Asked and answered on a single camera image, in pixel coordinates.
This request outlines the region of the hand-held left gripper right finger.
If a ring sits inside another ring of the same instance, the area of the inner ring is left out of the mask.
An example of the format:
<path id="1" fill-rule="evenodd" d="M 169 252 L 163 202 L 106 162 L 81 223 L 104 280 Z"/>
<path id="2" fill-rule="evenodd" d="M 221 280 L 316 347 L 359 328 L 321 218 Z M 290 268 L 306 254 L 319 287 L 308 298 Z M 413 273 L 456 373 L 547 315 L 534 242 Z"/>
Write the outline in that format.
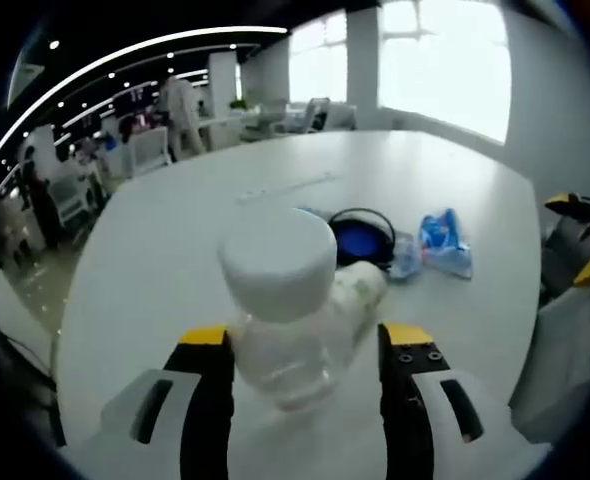
<path id="1" fill-rule="evenodd" d="M 387 479 L 484 477 L 484 400 L 416 326 L 377 326 Z"/>

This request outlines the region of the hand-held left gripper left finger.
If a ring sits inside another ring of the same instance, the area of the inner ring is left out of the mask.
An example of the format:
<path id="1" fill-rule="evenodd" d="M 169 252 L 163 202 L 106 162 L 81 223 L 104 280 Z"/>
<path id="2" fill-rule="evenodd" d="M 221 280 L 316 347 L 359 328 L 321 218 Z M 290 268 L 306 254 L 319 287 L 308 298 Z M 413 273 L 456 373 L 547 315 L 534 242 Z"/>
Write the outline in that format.
<path id="1" fill-rule="evenodd" d="M 164 366 L 102 410 L 102 479 L 225 479 L 234 354 L 223 325 L 186 332 Z"/>

